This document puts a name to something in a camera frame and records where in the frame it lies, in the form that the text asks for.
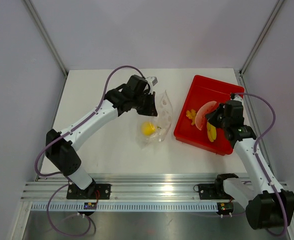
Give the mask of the yellow pear toy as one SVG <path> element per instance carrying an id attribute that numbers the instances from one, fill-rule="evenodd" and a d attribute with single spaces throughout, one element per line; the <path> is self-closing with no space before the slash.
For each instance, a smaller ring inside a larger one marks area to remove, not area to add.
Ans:
<path id="1" fill-rule="evenodd" d="M 140 131 L 144 136 L 151 136 L 161 129 L 162 128 L 160 126 L 155 125 L 150 121 L 145 121 L 140 126 Z"/>

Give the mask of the clear zip top bag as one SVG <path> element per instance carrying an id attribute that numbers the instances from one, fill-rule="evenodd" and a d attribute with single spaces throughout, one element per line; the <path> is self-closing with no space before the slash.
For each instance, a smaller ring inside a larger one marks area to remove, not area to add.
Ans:
<path id="1" fill-rule="evenodd" d="M 147 146 L 154 147 L 163 142 L 172 125 L 173 106 L 166 90 L 155 96 L 155 106 L 158 113 L 157 117 L 143 115 L 137 117 L 135 140 L 141 149 Z M 161 129 L 151 136 L 145 136 L 141 133 L 141 125 L 143 122 L 152 122 L 160 126 Z"/>

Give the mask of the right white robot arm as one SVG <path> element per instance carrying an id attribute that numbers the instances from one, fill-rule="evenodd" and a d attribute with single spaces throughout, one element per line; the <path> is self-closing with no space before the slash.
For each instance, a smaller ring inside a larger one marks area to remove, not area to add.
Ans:
<path id="1" fill-rule="evenodd" d="M 214 185 L 219 198 L 228 195 L 245 210 L 252 229 L 287 229 L 294 215 L 294 193 L 285 190 L 271 172 L 258 149 L 258 138 L 253 129 L 244 124 L 242 100 L 220 103 L 205 118 L 209 124 L 222 129 L 233 151 L 241 159 L 251 181 L 251 188 L 236 176 L 223 176 Z"/>

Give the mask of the watermelon slice toy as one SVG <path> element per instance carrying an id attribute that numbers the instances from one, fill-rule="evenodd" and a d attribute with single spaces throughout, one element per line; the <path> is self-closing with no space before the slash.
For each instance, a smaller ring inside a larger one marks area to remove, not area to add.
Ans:
<path id="1" fill-rule="evenodd" d="M 196 113 L 195 126 L 198 130 L 202 130 L 206 124 L 206 114 L 213 112 L 217 108 L 218 103 L 216 101 L 209 101 L 205 103 Z"/>

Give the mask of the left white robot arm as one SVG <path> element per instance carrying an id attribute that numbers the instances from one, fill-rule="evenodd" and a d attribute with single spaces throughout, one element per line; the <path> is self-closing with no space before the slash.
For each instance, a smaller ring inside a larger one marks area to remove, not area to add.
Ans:
<path id="1" fill-rule="evenodd" d="M 46 134 L 45 156 L 71 184 L 67 199 L 109 199 L 110 184 L 97 184 L 82 166 L 77 154 L 81 146 L 100 128 L 123 113 L 135 109 L 138 115 L 156 117 L 155 76 L 132 75 L 127 83 L 107 91 L 98 106 L 74 124 L 58 132 Z"/>

